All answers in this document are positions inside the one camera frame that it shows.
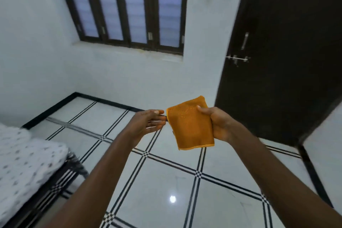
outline frosted glass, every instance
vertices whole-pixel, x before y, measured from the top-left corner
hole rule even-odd
[[[123,40],[116,0],[100,0],[109,39]]]
[[[98,37],[99,33],[97,32],[89,0],[74,0],[74,3],[84,29],[84,35]]]
[[[131,40],[147,43],[144,0],[125,0]]]
[[[179,47],[182,0],[159,0],[160,44]]]

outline hand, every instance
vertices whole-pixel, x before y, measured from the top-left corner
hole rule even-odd
[[[138,145],[145,134],[160,130],[166,123],[164,110],[150,109],[135,113],[122,133],[129,136],[132,148]]]
[[[203,114],[210,115],[214,138],[216,139],[231,143],[236,128],[246,129],[241,123],[217,107],[203,108],[198,105],[197,109]]]

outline white patterned bedsheet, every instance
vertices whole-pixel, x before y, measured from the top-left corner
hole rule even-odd
[[[66,144],[0,124],[0,228],[66,160]]]

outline window frame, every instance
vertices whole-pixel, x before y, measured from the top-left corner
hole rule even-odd
[[[163,46],[159,41],[159,0],[144,0],[145,23],[147,43],[135,43],[131,41],[130,28],[128,23],[128,14],[126,10],[126,0],[117,0],[119,18],[122,29],[123,40],[109,39],[107,25],[100,0],[89,0],[91,11],[95,20],[99,37],[86,36],[84,29],[76,9],[74,0],[66,0],[72,20],[75,24],[76,31],[81,41],[91,43],[102,43],[114,46],[123,46],[128,48],[137,48],[143,50],[153,50],[162,53],[172,53],[183,55],[184,35],[185,35],[185,18],[186,18],[186,2],[182,0],[181,18],[180,18],[180,38],[179,47]],[[149,39],[149,33],[152,33],[152,40]]]

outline door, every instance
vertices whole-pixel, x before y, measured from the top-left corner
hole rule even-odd
[[[341,97],[342,0],[241,0],[216,106],[295,145]]]

